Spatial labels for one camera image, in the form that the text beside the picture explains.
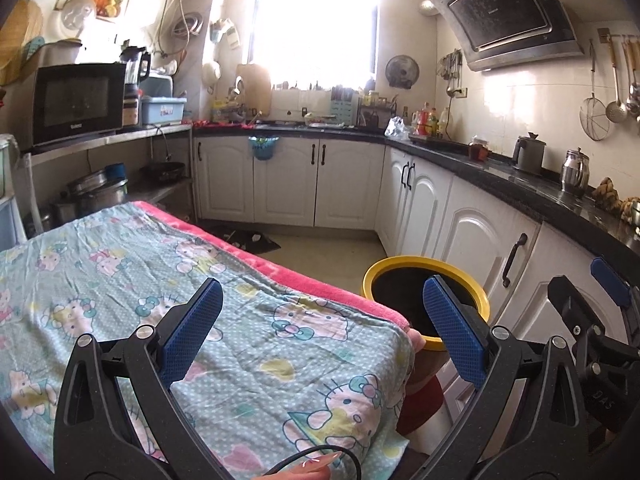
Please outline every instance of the floor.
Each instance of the floor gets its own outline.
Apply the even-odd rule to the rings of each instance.
[[[360,293],[362,279],[386,258],[378,240],[343,240],[268,234],[282,248],[260,256],[320,282]]]

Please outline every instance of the gray kettle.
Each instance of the gray kettle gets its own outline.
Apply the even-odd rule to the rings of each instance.
[[[542,158],[545,155],[546,142],[529,132],[529,137],[518,137],[513,150],[513,166],[516,170],[535,175],[542,170]]]

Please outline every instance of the blender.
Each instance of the blender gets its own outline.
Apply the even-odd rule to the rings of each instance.
[[[138,107],[140,96],[138,89],[141,81],[149,77],[151,72],[151,54],[144,46],[128,46],[120,54],[120,61],[127,65],[124,78],[124,102],[122,105],[122,125],[138,124]],[[146,61],[143,73],[143,61]]]

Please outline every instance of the blue hanging basket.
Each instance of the blue hanging basket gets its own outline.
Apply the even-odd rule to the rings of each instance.
[[[249,144],[254,150],[254,157],[258,160],[269,160],[273,156],[273,148],[279,137],[249,137]]]

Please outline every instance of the floor mat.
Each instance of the floor mat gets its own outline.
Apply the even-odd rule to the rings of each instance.
[[[260,231],[235,229],[227,225],[207,220],[198,222],[198,227],[251,254],[264,254],[279,249],[280,246]]]

